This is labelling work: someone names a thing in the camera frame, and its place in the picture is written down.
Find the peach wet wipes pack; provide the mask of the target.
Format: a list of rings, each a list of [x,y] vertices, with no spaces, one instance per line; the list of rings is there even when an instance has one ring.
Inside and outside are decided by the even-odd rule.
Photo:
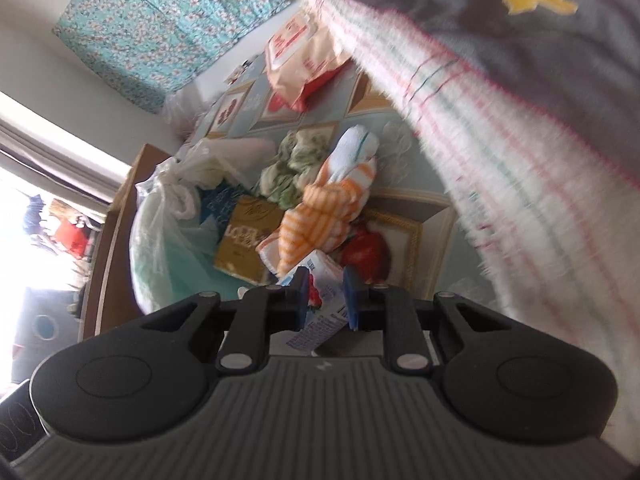
[[[296,112],[350,60],[326,25],[298,11],[265,47],[267,77],[273,92]]]

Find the teal floral wall cloth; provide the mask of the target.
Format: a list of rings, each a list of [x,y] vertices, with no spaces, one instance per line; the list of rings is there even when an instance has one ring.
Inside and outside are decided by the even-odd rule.
[[[52,32],[124,99],[156,114],[291,0],[70,0]]]

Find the orange striped towel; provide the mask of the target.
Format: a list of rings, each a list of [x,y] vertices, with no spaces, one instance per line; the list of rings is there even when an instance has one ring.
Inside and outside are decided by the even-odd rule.
[[[344,243],[369,199],[377,151],[378,137],[362,125],[342,134],[302,201],[256,247],[270,272],[282,278],[310,252],[329,254]]]

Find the strawberry yogurt cup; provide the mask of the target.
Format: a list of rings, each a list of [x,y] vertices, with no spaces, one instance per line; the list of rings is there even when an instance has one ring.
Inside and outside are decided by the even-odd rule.
[[[299,332],[276,333],[273,348],[277,353],[295,356],[311,354],[347,324],[343,294],[343,268],[320,250],[314,250],[280,278],[279,285],[291,283],[295,271],[309,271],[309,298],[304,327]]]

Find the green floral cloth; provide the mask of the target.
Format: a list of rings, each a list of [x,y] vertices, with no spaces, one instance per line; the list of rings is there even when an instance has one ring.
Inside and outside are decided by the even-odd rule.
[[[333,133],[333,127],[289,131],[272,163],[262,170],[257,193],[282,210],[297,206],[329,155]]]

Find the gold snack packet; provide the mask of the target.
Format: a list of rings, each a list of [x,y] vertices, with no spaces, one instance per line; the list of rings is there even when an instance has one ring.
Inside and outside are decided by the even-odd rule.
[[[256,247],[280,226],[282,217],[277,204],[241,196],[218,245],[214,268],[253,285],[265,284],[270,272]]]

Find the grey quilt with yellow patches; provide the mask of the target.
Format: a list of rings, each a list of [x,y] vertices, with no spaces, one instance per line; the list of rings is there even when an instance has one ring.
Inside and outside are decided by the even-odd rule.
[[[639,0],[300,0],[416,130],[504,313],[594,353],[639,454]]]

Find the brown cardboard box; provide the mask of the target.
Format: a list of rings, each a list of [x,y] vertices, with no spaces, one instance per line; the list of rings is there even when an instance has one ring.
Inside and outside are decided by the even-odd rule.
[[[149,179],[168,157],[160,148],[144,144],[107,209],[82,302],[79,341],[142,315],[134,298],[129,259],[129,237],[137,212],[136,185]]]

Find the white plastic bag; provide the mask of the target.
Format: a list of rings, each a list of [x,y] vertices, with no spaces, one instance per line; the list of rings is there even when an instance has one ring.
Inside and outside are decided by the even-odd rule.
[[[270,140],[204,138],[136,185],[129,237],[132,289],[145,314],[198,292],[235,299],[245,283],[214,268],[231,193],[250,191],[276,154]]]

